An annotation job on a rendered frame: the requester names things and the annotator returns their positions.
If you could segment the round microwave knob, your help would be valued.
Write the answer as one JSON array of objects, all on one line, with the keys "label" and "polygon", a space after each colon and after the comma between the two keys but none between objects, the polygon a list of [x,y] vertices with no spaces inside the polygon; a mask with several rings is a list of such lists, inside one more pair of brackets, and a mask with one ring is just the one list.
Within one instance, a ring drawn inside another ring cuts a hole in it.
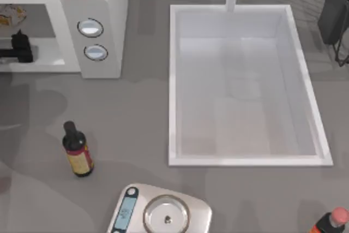
[{"label": "round microwave knob", "polygon": [[86,46],[83,50],[83,53],[88,59],[92,61],[103,61],[109,55],[108,50],[99,44]]},{"label": "round microwave knob", "polygon": [[88,18],[77,23],[78,31],[87,38],[96,38],[103,34],[103,25],[95,19]]}]

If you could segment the black stand with thin legs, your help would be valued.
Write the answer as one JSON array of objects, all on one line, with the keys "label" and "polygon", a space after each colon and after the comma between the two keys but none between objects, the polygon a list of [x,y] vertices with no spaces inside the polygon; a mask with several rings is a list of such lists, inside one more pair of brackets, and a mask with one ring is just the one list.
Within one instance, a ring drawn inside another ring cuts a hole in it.
[{"label": "black stand with thin legs", "polygon": [[334,49],[338,65],[349,64],[349,53],[344,59],[339,57],[342,38],[349,29],[349,0],[324,0],[317,24],[323,43]]}]

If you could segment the silver kitchen scale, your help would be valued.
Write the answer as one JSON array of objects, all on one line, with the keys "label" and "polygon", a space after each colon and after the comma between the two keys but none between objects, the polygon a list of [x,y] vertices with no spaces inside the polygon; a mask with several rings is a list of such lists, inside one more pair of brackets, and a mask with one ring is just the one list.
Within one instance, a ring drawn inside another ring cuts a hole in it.
[{"label": "silver kitchen scale", "polygon": [[210,233],[211,221],[201,199],[132,183],[121,191],[106,233]]}]

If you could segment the dark bottle with yellow label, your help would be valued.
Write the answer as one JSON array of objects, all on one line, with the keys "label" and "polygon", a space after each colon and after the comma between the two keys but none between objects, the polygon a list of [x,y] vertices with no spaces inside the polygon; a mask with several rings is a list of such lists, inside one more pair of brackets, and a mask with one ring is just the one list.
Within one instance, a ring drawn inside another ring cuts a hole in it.
[{"label": "dark bottle with yellow label", "polygon": [[73,173],[77,177],[90,175],[94,169],[94,162],[85,134],[77,130],[73,121],[66,121],[63,129],[65,134],[62,138],[62,145]]}]

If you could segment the white sink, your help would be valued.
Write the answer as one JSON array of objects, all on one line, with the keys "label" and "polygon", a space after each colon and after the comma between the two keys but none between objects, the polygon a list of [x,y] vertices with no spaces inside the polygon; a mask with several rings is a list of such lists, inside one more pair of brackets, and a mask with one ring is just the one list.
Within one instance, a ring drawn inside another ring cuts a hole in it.
[{"label": "white sink", "polygon": [[170,166],[332,166],[287,4],[170,7]]}]

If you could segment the dark bottle with pink cap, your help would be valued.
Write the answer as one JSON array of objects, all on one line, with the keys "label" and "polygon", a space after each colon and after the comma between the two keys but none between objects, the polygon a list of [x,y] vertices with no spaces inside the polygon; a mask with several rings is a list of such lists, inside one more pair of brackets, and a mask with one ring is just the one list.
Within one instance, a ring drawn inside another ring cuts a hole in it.
[{"label": "dark bottle with pink cap", "polygon": [[336,207],[325,213],[310,229],[309,233],[344,233],[349,222],[349,211],[344,207]]}]

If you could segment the pale microwave oven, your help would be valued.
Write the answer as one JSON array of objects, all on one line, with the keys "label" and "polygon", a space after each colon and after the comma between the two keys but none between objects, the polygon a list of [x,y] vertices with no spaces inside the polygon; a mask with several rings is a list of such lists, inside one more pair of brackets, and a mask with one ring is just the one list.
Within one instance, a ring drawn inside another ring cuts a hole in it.
[{"label": "pale microwave oven", "polygon": [[[0,0],[18,4],[26,19],[17,26],[0,26],[0,49],[11,49],[11,36],[22,30],[29,37],[32,63],[0,58],[0,72],[79,73],[85,79],[116,79],[122,71],[128,0]],[[79,21],[92,18],[104,28],[102,35],[87,38]],[[103,61],[88,59],[83,50],[99,44],[108,50]]]}]

